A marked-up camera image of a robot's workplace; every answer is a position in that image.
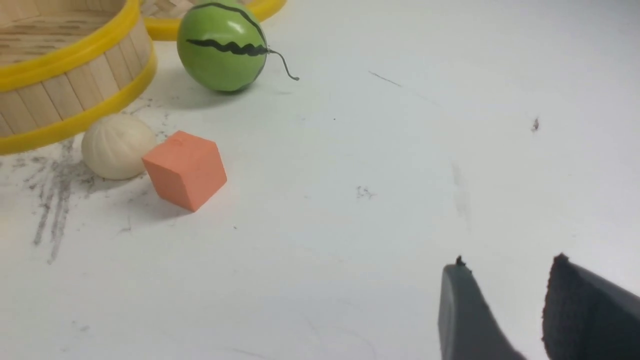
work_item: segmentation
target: orange cube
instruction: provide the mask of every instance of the orange cube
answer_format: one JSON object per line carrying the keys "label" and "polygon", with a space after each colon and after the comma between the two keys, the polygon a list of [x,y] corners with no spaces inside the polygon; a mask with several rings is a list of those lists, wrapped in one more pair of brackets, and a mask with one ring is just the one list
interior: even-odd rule
{"label": "orange cube", "polygon": [[160,198],[196,211],[226,182],[216,143],[183,131],[149,151],[142,162]]}

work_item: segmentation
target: green ball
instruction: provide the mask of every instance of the green ball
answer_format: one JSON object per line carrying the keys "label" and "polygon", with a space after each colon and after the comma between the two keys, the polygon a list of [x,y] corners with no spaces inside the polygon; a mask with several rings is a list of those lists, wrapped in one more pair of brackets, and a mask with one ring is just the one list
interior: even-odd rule
{"label": "green ball", "polygon": [[178,28],[178,55],[202,86],[234,92],[253,83],[269,52],[260,22],[237,0],[205,0]]}

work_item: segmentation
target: black stripe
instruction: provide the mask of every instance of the black stripe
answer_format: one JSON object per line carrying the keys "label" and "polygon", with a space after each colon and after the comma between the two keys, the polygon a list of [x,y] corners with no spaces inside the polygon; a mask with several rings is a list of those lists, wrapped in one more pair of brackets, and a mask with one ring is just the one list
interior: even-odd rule
{"label": "black stripe", "polygon": [[264,42],[264,45],[267,45],[267,39],[264,37],[264,34],[262,33],[262,29],[260,28],[260,25],[256,24],[255,21],[251,20],[249,15],[246,12],[244,12],[242,9],[234,8],[234,7],[223,5],[223,4],[220,4],[220,3],[206,3],[206,4],[196,5],[196,6],[192,7],[189,11],[202,9],[202,8],[207,8],[209,6],[213,6],[213,7],[216,7],[216,8],[220,8],[220,9],[223,9],[223,10],[228,10],[230,12],[235,12],[235,13],[240,14],[242,17],[244,17],[245,20],[247,20],[247,22],[249,22],[249,24],[253,25],[253,27],[258,31],[258,34],[260,34],[260,37],[262,38],[262,41]]}
{"label": "black stripe", "polygon": [[213,47],[215,50],[223,53],[232,53],[234,55],[260,56],[269,52],[267,48],[262,45],[255,46],[253,44],[246,44],[245,46],[240,47],[240,45],[233,41],[225,45],[213,39],[187,39],[185,41],[196,46]]}

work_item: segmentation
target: white ball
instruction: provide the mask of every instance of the white ball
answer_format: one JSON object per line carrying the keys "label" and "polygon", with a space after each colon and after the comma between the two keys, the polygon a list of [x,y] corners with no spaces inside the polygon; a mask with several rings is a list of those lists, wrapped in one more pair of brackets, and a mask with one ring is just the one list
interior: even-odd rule
{"label": "white ball", "polygon": [[156,134],[140,119],[114,114],[98,120],[84,134],[82,157],[99,176],[124,180],[145,171],[142,157],[156,145]]}

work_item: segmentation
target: yellow plastic band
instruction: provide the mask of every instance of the yellow plastic band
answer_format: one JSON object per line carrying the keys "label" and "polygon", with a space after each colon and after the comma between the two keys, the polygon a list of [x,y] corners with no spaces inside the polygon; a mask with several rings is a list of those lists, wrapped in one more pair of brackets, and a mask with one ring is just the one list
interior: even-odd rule
{"label": "yellow plastic band", "polygon": [[29,151],[60,142],[86,131],[96,120],[126,108],[137,99],[153,80],[157,69],[156,51],[151,55],[142,72],[121,91],[100,104],[74,117],[28,133],[0,138],[0,155]]}
{"label": "yellow plastic band", "polygon": [[139,18],[139,0],[127,0],[118,15],[78,42],[32,60],[0,67],[0,92],[39,83],[88,63],[116,46]]}
{"label": "yellow plastic band", "polygon": [[[280,11],[287,0],[253,0],[246,7],[260,21],[272,17]],[[176,41],[180,19],[145,18],[145,25],[149,36],[155,41]]]}

